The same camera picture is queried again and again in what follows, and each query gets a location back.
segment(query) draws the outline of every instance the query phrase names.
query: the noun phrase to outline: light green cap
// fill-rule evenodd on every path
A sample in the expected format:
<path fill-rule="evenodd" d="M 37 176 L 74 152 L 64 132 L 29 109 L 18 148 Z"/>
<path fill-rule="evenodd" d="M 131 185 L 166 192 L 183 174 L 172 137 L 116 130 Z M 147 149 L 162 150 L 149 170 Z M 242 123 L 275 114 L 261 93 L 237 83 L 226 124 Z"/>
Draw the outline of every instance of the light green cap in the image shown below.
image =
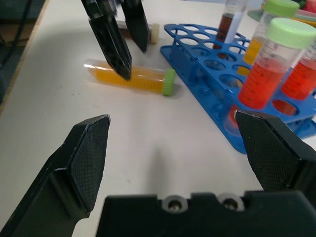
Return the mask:
<path fill-rule="evenodd" d="M 299 7 L 300 5 L 297 2 L 290 0 L 268 0 L 264 10 L 277 16 L 292 17 Z"/>
<path fill-rule="evenodd" d="M 316 29 L 303 22 L 275 18 L 266 32 L 267 39 L 289 48 L 307 48 L 316 38 Z"/>
<path fill-rule="evenodd" d="M 164 80 L 162 85 L 162 94 L 170 96 L 172 95 L 173 91 L 173 83 L 174 78 L 176 76 L 176 71 L 169 68 L 166 70 L 166 73 L 164 74 Z"/>

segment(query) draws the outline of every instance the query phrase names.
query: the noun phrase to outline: test tube rack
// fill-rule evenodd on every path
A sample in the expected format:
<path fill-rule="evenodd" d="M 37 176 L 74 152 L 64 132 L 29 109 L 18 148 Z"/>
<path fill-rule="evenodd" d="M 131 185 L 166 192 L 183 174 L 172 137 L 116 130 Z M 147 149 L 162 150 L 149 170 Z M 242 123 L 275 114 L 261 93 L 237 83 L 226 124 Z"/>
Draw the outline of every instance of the test tube rack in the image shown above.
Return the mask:
<path fill-rule="evenodd" d="M 172 45 L 160 49 L 162 55 L 237 151 L 246 153 L 238 129 L 229 125 L 228 114 L 233 104 L 241 110 L 278 116 L 300 138 L 316 134 L 316 123 L 312 120 L 316 114 L 316 99 L 312 95 L 300 101 L 278 89 L 261 110 L 247 107 L 238 100 L 240 87 L 246 79 L 238 71 L 251 69 L 242 59 L 250 42 L 246 37 L 237 33 L 234 41 L 226 44 L 216 40 L 217 28 L 168 24 L 164 29 L 174 40 Z M 273 100 L 289 103 L 297 112 L 292 116 L 283 114 L 273 106 Z"/>

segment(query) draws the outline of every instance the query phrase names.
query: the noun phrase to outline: table surface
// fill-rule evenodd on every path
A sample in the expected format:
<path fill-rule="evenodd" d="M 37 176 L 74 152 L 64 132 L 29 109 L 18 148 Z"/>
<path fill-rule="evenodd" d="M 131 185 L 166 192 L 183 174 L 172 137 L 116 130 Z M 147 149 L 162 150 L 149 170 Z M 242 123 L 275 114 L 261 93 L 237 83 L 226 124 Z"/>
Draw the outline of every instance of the table surface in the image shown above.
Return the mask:
<path fill-rule="evenodd" d="M 168 23 L 217 27 L 224 6 L 179 0 L 144 0 L 160 40 L 143 55 L 131 41 L 134 65 L 166 69 L 162 45 Z M 121 11 L 118 19 L 123 20 Z M 257 22 L 246 14 L 239 32 L 250 38 Z M 94 211 L 75 237 L 95 236 L 108 195 L 192 192 L 243 195 L 260 190 L 246 155 L 235 151 L 179 77 L 176 93 L 163 97 L 95 83 L 83 67 L 104 56 L 80 0 L 50 0 L 0 116 L 0 228 L 47 158 L 74 124 L 110 114 L 104 177 Z M 316 147 L 315 138 L 307 140 Z"/>

